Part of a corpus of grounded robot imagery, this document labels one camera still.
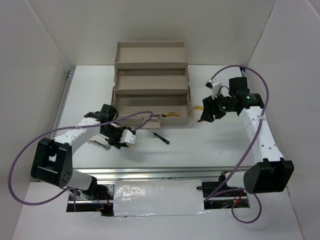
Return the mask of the grey utility knife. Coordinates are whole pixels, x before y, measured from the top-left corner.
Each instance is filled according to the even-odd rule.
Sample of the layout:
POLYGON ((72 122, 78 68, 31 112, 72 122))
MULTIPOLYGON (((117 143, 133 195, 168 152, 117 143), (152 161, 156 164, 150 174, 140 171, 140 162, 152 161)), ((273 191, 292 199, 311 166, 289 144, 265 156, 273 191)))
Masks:
POLYGON ((107 140, 103 137, 103 135, 98 134, 93 137, 91 137, 89 140, 86 141, 88 144, 95 145, 99 148, 104 149, 105 151, 108 151, 111 149, 111 146, 107 142, 107 140))

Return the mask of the beige plastic toolbox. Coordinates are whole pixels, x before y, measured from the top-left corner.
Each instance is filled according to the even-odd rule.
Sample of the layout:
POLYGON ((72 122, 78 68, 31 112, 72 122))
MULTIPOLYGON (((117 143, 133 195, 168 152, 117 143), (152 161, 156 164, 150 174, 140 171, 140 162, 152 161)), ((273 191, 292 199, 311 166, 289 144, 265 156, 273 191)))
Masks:
POLYGON ((114 60, 111 105, 120 124, 143 126, 161 117, 160 127, 187 125, 193 117, 186 44, 183 41, 122 41, 114 60))

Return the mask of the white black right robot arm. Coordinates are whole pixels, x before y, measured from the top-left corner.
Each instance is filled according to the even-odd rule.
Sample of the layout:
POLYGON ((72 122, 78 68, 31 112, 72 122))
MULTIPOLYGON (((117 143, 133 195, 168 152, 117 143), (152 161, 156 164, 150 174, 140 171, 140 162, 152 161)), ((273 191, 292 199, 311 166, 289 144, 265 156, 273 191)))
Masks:
POLYGON ((252 145, 254 165, 247 171, 223 173, 217 184, 223 196, 235 188, 249 194, 282 192, 294 172, 294 164, 286 160, 278 149, 263 114, 264 102, 258 93, 251 93, 246 77, 229 79, 228 96, 221 94, 222 83, 211 79, 206 82, 211 96, 204 98, 201 121, 212 123, 226 113, 236 113, 242 121, 252 145))

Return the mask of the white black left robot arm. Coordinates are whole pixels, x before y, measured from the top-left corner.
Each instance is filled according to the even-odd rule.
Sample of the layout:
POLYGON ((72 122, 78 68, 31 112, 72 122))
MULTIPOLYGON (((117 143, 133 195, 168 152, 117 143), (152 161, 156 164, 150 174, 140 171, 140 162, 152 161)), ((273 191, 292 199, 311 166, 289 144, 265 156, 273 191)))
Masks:
POLYGON ((98 134, 106 136, 109 146, 117 149, 127 147, 126 143, 121 142, 125 127, 116 127, 111 124, 90 128, 82 127, 107 123, 115 120, 118 115, 116 108, 104 104, 101 111, 87 113, 79 123, 79 127, 53 139, 42 138, 37 144, 30 172, 31 177, 60 188, 78 189, 88 200, 97 197, 99 193, 97 179, 73 169, 73 154, 90 138, 98 134))

